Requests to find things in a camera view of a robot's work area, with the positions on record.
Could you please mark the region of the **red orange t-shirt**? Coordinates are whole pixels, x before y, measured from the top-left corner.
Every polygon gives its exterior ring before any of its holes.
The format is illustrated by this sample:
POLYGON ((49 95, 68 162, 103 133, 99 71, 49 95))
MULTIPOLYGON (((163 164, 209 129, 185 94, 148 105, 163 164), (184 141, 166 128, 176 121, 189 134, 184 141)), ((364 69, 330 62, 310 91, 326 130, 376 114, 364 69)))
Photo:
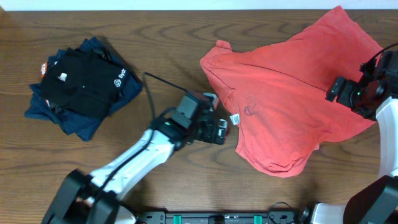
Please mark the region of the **red orange t-shirt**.
POLYGON ((260 172, 292 177, 321 143, 372 125, 326 92, 337 77, 359 80, 379 50, 338 6, 285 42, 235 52, 219 40, 200 65, 239 129, 236 152, 260 172))

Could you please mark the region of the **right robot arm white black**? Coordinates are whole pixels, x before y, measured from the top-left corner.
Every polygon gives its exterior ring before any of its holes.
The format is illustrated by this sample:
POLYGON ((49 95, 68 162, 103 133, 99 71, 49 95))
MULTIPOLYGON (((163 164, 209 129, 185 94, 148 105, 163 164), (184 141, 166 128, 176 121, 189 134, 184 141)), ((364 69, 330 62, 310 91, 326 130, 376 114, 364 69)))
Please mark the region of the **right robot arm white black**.
POLYGON ((360 66, 359 81, 338 77, 326 100, 348 107, 380 130, 378 179, 343 205, 317 203, 306 223, 397 223, 397 52, 386 47, 360 66))

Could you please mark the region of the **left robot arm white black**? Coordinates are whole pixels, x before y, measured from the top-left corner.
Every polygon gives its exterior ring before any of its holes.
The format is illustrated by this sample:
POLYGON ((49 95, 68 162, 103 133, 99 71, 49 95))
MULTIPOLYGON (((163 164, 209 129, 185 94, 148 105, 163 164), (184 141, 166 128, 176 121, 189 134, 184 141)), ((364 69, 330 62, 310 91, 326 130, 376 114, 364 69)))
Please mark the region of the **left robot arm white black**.
POLYGON ((152 169, 194 140, 223 144, 228 122, 207 111, 184 129, 172 118, 155 118, 140 140, 108 165, 84 174, 75 169, 63 180, 43 223, 135 223, 120 202, 152 169))

